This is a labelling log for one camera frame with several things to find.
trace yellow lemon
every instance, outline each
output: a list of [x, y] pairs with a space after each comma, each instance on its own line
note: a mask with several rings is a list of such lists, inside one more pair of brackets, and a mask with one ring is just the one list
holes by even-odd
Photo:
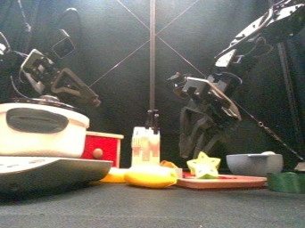
[[126, 182], [147, 188], [166, 188], [177, 183], [177, 173], [170, 167], [135, 166], [126, 171]]

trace rice cooker lid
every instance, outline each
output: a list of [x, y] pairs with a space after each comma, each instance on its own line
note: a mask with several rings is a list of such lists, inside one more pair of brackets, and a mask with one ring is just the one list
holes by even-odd
[[62, 108], [66, 110], [72, 110], [75, 112], [82, 113], [86, 116], [86, 114], [83, 113], [83, 111], [80, 109], [78, 109], [76, 107], [71, 106], [67, 103], [59, 102], [59, 99], [50, 98], [50, 96], [46, 96], [46, 97], [43, 96], [42, 98], [24, 98], [24, 97], [23, 98], [12, 98], [11, 102], [48, 105], [51, 107]]

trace cable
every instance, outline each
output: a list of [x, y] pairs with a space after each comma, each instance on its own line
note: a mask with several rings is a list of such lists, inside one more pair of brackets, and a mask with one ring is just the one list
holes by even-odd
[[1, 38], [4, 39], [4, 41], [5, 41], [7, 53], [9, 53], [9, 52], [12, 51], [12, 49], [11, 49], [9, 43], [8, 43], [7, 39], [5, 39], [5, 35], [3, 34], [1, 31], [0, 31], [0, 37], [1, 37]]

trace gray bowl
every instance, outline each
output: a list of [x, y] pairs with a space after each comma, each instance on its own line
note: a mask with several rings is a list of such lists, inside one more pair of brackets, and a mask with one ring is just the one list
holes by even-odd
[[233, 154], [226, 164], [234, 175], [268, 176], [280, 173], [284, 167], [281, 154]]

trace red box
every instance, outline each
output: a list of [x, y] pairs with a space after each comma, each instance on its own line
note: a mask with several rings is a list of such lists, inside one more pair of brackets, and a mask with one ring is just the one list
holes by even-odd
[[82, 159], [111, 160], [112, 167], [119, 167], [121, 134], [87, 132]]

